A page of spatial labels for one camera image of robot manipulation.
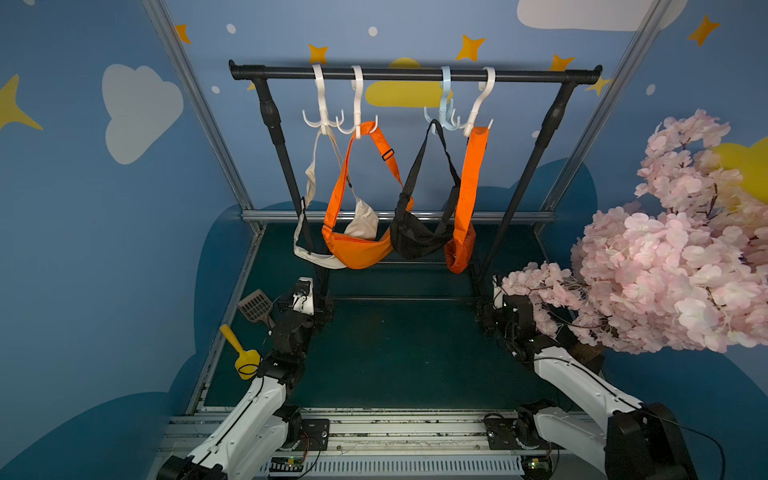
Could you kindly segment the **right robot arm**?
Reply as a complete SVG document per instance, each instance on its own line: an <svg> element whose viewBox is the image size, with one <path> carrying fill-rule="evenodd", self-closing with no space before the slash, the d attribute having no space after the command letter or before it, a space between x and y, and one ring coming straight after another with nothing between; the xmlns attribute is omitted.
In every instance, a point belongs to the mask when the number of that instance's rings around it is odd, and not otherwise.
<svg viewBox="0 0 768 480"><path fill-rule="evenodd" d="M660 403L645 403L580 363L569 344L539 333L526 296L496 289L491 318L506 348L587 415L580 420L548 400L518 408L514 442L526 450L560 447L609 479L694 479L686 427Z"/></svg>

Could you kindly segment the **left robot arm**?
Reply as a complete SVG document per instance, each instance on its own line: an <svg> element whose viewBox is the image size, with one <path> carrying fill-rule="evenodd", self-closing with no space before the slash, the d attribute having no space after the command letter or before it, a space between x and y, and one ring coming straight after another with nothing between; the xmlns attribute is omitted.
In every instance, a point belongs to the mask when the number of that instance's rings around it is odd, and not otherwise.
<svg viewBox="0 0 768 480"><path fill-rule="evenodd" d="M252 479L281 447L298 441L300 414L286 400L303 376L324 312L308 294L295 294L279 305L279 313L272 329L273 348L242 399L186 457L169 457L158 479Z"/></svg>

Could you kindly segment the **white canvas bag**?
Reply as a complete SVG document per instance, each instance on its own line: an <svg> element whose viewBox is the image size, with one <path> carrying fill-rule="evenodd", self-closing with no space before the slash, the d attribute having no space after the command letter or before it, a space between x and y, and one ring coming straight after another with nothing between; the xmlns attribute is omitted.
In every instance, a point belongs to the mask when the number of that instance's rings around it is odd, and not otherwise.
<svg viewBox="0 0 768 480"><path fill-rule="evenodd" d="M292 248L293 254L302 260L330 270L340 270L345 269L346 265L336 256L332 254L312 252L298 244L299 236L302 233L302 228L306 220L307 208L310 206L316 193L316 158L317 147L321 136L323 136L323 133L321 130L318 130L314 141L312 160L305 170L307 177L306 190L305 195L300 200L300 212L293 233ZM353 189L350 181L348 181L348 185ZM378 231L379 217L370 205L357 196L354 189L352 190L352 193L356 201L354 216L352 221L346 227L344 234L352 236L354 239L373 240Z"/></svg>

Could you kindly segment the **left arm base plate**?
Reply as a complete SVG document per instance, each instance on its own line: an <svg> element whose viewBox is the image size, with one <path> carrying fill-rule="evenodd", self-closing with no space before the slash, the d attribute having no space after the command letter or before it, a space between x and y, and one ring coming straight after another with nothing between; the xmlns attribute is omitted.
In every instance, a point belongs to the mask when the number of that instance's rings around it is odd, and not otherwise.
<svg viewBox="0 0 768 480"><path fill-rule="evenodd" d="M329 437L329 419L303 418L295 451L326 451Z"/></svg>

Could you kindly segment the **black sling bag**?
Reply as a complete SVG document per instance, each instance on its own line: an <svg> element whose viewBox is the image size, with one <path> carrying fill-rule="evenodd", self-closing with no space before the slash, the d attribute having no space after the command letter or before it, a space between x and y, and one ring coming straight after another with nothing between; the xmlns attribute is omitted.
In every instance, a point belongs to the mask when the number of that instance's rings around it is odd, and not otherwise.
<svg viewBox="0 0 768 480"><path fill-rule="evenodd" d="M438 217L434 230L430 230L417 216L411 212L413 191L420 173L426 152L430 131L435 129L440 138L443 151L448 161L448 167L453 179L453 186L449 192L444 210ZM399 195L398 203L394 211L389 233L393 249L407 260L416 260L430 255L443 248L453 238L454 226L451 218L454 215L460 193L461 179L452 163L447 150L444 137L444 129L438 120L431 120L425 139L409 171L403 189Z"/></svg>

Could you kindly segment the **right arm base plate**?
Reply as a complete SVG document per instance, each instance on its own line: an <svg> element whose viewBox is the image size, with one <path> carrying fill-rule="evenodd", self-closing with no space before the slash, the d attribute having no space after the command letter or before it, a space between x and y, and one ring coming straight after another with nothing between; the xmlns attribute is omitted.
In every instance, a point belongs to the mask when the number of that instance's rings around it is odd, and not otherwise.
<svg viewBox="0 0 768 480"><path fill-rule="evenodd" d="M492 450L549 450L556 443L544 440L538 433L532 417L504 417L490 413L483 417L486 438Z"/></svg>

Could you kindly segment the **orange waist bag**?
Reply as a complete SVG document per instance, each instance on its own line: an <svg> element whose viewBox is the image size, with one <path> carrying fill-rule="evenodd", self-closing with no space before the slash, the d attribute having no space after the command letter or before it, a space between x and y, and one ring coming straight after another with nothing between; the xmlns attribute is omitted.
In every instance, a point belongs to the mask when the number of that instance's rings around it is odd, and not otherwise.
<svg viewBox="0 0 768 480"><path fill-rule="evenodd" d="M484 160L490 129L474 127L465 152L461 185L454 215L453 238L445 246L446 265L454 274L462 273L470 264L476 232L472 224L480 170Z"/></svg>

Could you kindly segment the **orange sling bag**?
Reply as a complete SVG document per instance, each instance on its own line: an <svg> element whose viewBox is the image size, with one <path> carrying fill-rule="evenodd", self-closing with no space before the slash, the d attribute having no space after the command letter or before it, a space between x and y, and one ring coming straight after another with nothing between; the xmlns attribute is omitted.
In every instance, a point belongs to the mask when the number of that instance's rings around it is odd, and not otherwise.
<svg viewBox="0 0 768 480"><path fill-rule="evenodd" d="M371 137L393 177L400 184L400 188L403 188L403 182L400 177L394 150L390 147L381 129L375 127L374 121L365 122L360 128L362 136L369 135ZM379 240L367 240L333 231L344 198L350 153L354 141L355 139L352 138L349 142L339 178L330 197L330 202L325 214L322 235L328 249L338 260L348 268L360 270L371 267L384 259L393 251L393 246L389 229L385 231L384 235Z"/></svg>

